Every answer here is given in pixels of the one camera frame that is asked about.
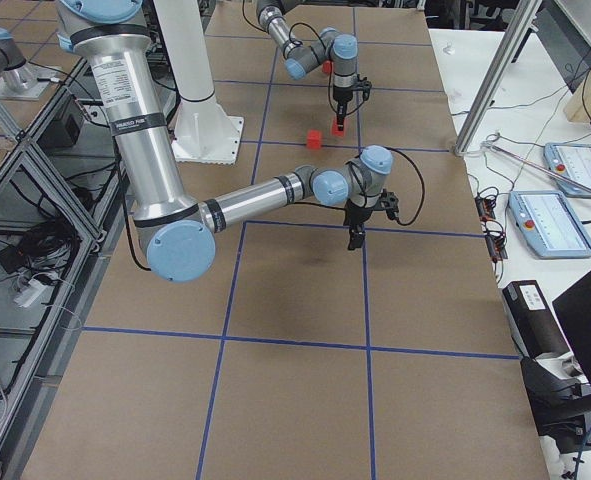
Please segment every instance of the black box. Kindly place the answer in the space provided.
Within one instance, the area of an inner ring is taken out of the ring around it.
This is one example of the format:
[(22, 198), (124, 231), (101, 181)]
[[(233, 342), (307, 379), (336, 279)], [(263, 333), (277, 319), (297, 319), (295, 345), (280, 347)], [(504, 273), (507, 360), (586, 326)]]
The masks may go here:
[(502, 293), (511, 334), (523, 355), (557, 358), (570, 351), (535, 280), (511, 282)]

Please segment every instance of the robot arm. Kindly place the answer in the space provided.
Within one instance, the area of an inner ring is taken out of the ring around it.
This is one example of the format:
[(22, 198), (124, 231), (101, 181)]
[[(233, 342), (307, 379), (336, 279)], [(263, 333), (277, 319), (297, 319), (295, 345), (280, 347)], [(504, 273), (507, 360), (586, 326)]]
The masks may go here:
[(150, 39), (140, 7), (141, 0), (58, 1), (60, 43), (93, 70), (137, 200), (133, 219), (151, 270), (174, 282), (196, 279), (214, 259), (213, 233), (312, 194), (327, 205), (346, 201), (372, 210), (392, 164), (390, 153), (375, 146), (340, 169), (300, 167), (204, 202), (188, 195), (146, 62)]
[(6, 85), (15, 92), (29, 90), (37, 83), (33, 69), (11, 34), (3, 28), (0, 28), (0, 74)]
[(357, 39), (353, 35), (327, 27), (310, 46), (304, 46), (293, 35), (284, 15), (302, 3), (303, 0), (259, 0), (257, 20), (279, 46), (285, 59), (284, 66), (294, 80), (305, 77), (325, 61), (333, 62), (333, 100), (337, 102), (334, 111), (337, 129), (341, 132), (344, 131), (344, 119), (353, 93), (362, 92), (362, 101), (365, 102), (372, 85), (357, 73)]

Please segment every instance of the white desk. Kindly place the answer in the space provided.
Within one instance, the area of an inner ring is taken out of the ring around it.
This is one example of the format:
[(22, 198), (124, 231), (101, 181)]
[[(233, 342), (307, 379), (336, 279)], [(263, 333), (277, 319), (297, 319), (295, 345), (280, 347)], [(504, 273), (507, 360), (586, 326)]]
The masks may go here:
[[(502, 34), (455, 30), (431, 30), (430, 33), (451, 112), (466, 111), (477, 94)], [(543, 45), (535, 35), (532, 35), (518, 62), (507, 69), (495, 95), (494, 106), (528, 104), (553, 93), (563, 85), (564, 81)], [(588, 124), (571, 124), (566, 120), (563, 107), (570, 97), (568, 89), (562, 88), (550, 98), (529, 107), (489, 110), (469, 150), (478, 150), (480, 142), (496, 131), (512, 140), (536, 142), (541, 145), (547, 142), (574, 140), (590, 134), (591, 127)], [(559, 108), (553, 115), (560, 99)], [(456, 130), (459, 131), (465, 118), (466, 115), (453, 117)], [(548, 126), (542, 131), (549, 119), (551, 120)], [(581, 143), (591, 143), (591, 135), (581, 140)], [(528, 155), (529, 160), (543, 165), (542, 149), (539, 147), (516, 145), (505, 140), (500, 140), (497, 145), (522, 157)], [(518, 163), (495, 153), (488, 153), (487, 156), (491, 168), (509, 178), (517, 177), (520, 170)], [(486, 168), (482, 156), (467, 155), (465, 159), (469, 173), (479, 179), (480, 189), (493, 185), (498, 187), (500, 192), (509, 191), (510, 183)], [(471, 183), (475, 190), (475, 181), (472, 180)], [(524, 168), (515, 187), (516, 190), (556, 188), (551, 179), (530, 167)], [(504, 274), (499, 287), (502, 288), (514, 280), (535, 279), (547, 300), (552, 302), (591, 269), (591, 258), (541, 260), (533, 256), (513, 222), (506, 221), (504, 213), (506, 201), (507, 195), (501, 195), (496, 207), (498, 220), (506, 227), (509, 256), (509, 260), (503, 264)], [(571, 199), (570, 202), (580, 219), (591, 219), (591, 199)], [(586, 228), (591, 236), (591, 225), (587, 225)], [(572, 456), (563, 456), (569, 470), (574, 468)], [(582, 458), (586, 463), (581, 466), (579, 477), (581, 480), (591, 480), (591, 452), (584, 453)]]

